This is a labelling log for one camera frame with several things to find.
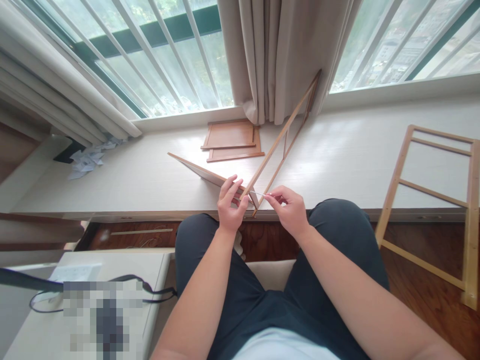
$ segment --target window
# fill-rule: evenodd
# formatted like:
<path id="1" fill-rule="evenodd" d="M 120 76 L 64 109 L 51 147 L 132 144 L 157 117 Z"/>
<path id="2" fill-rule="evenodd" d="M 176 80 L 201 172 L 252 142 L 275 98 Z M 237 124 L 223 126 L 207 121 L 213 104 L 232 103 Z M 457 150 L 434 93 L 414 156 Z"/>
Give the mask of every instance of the window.
<path id="1" fill-rule="evenodd" d="M 233 105 L 216 0 L 22 0 L 141 118 Z"/>
<path id="2" fill-rule="evenodd" d="M 480 71 L 479 0 L 364 0 L 331 93 Z"/>

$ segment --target white shirt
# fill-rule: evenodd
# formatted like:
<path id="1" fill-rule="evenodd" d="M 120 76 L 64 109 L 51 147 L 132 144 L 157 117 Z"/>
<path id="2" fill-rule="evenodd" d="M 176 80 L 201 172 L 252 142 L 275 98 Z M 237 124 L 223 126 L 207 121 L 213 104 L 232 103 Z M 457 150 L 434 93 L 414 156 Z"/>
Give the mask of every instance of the white shirt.
<path id="1" fill-rule="evenodd" d="M 269 327 L 252 336 L 232 360 L 340 360 L 326 347 L 297 333 Z"/>

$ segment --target knee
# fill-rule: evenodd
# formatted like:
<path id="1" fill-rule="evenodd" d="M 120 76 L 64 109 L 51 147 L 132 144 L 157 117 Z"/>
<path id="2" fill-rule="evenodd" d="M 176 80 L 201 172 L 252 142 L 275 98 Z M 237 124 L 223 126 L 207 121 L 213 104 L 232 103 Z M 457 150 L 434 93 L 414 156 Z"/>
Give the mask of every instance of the knee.
<path id="1" fill-rule="evenodd" d="M 331 198 L 320 202 L 309 213 L 309 222 L 315 220 L 353 220 L 362 219 L 370 221 L 369 216 L 354 202 L 344 199 Z"/>
<path id="2" fill-rule="evenodd" d="M 195 214 L 187 217 L 178 226 L 176 231 L 175 251 L 185 244 L 191 243 L 205 233 L 210 233 L 218 228 L 218 222 L 206 213 Z"/>

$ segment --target dark blue pants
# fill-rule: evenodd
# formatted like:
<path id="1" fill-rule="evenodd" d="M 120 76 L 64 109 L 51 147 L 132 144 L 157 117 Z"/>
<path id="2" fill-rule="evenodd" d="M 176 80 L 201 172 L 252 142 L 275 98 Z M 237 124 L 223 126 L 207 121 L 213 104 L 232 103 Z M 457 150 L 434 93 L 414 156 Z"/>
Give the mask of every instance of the dark blue pants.
<path id="1" fill-rule="evenodd" d="M 353 202 L 328 199 L 309 212 L 308 222 L 377 283 L 389 289 L 368 215 Z M 219 223 L 207 214 L 180 224 L 175 244 L 179 296 L 207 251 Z M 248 339 L 270 327 L 294 331 L 325 346 L 340 359 L 368 359 L 300 251 L 282 291 L 265 291 L 232 251 L 225 303 L 209 359 L 231 359 Z"/>

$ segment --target person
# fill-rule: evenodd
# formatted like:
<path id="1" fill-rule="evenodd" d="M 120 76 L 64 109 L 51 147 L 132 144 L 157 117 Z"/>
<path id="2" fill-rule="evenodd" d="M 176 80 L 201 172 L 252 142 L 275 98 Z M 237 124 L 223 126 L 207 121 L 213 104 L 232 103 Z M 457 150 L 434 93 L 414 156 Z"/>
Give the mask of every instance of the person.
<path id="1" fill-rule="evenodd" d="M 179 225 L 179 298 L 151 359 L 462 359 L 389 292 L 369 217 L 350 201 L 325 200 L 307 217 L 291 189 L 265 196 L 301 248 L 285 290 L 265 291 L 233 250 L 249 201 L 236 178 L 220 189 L 219 222 Z"/>

